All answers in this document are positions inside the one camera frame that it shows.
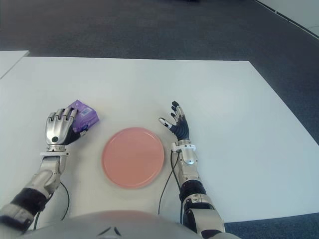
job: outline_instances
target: black arm joint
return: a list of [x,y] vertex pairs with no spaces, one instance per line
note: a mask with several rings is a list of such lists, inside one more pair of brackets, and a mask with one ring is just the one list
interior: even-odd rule
[[11,203],[26,209],[35,216],[38,212],[43,211],[47,201],[47,198],[39,191],[32,188],[23,188]]
[[180,189],[179,199],[184,202],[185,198],[196,193],[206,194],[203,184],[197,180],[186,181]]
[[187,199],[184,204],[184,211],[188,209],[210,209],[213,210],[213,206],[209,203],[193,203],[191,199]]
[[201,236],[204,239],[209,239],[209,238],[212,238],[212,237],[216,236],[219,233],[222,233],[222,232],[220,230],[203,230],[201,232]]
[[24,223],[21,223],[9,216],[0,216],[0,224],[4,224],[9,228],[14,228],[21,232],[25,232],[32,224],[32,221],[26,220]]
[[191,229],[193,232],[197,233],[197,227],[196,227],[196,221],[194,213],[191,209],[184,212],[183,215],[183,225],[189,229]]

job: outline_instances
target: metal fingertip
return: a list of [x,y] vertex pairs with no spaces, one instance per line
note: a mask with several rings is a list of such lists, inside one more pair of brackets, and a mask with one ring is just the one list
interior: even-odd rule
[[78,113],[78,110],[75,109],[75,110],[72,110],[71,114],[70,114],[70,117],[73,117],[75,118],[76,114]]
[[71,107],[68,107],[65,109],[65,111],[63,112],[63,116],[65,117],[65,119],[69,119],[69,114],[71,112],[72,108]]
[[164,124],[166,122],[166,120],[164,118],[159,118],[159,122],[161,122],[162,124]]
[[64,109],[58,109],[58,111],[55,113],[55,117],[58,116],[58,118],[60,119],[63,111]]
[[48,118],[50,118],[51,120],[53,120],[54,116],[55,116],[55,112],[52,112],[52,113],[49,115]]

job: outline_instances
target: robot forearm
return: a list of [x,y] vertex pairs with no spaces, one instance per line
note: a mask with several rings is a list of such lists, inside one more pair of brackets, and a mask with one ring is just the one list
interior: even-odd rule
[[189,140],[180,140],[177,145],[172,144],[172,150],[179,153],[178,181],[184,208],[183,224],[202,237],[224,233],[224,222],[207,196],[197,172],[195,145]]
[[32,224],[34,216],[43,211],[50,196],[60,184],[68,153],[65,147],[42,153],[42,163],[37,174],[15,198],[0,210],[0,223],[24,232]]
[[34,216],[41,212],[60,184],[66,157],[65,146],[77,140],[85,132],[75,133],[72,123],[77,114],[73,108],[59,109],[49,115],[45,140],[48,151],[41,154],[41,166],[37,174],[18,193],[11,203],[0,210],[0,225],[24,232],[32,224]]

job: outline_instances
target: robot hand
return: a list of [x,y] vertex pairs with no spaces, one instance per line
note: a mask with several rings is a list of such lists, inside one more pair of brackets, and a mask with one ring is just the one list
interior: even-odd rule
[[187,121],[186,121],[186,118],[185,118],[185,115],[184,115],[182,108],[179,106],[179,104],[176,101],[172,102],[171,108],[176,113],[176,114],[170,113],[170,115],[173,116],[173,118],[175,119],[176,125],[171,124],[170,122],[168,122],[164,118],[159,118],[159,121],[164,126],[169,128],[169,130],[172,131],[173,134],[175,134],[178,141],[189,140],[188,124],[187,124]]
[[45,127],[45,140],[49,147],[68,145],[86,133],[85,130],[75,133],[71,127],[77,112],[76,109],[66,108],[49,115]]

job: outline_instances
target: white wall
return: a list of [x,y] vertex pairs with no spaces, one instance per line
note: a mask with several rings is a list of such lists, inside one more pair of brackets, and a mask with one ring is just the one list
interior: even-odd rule
[[319,0],[259,0],[319,35]]

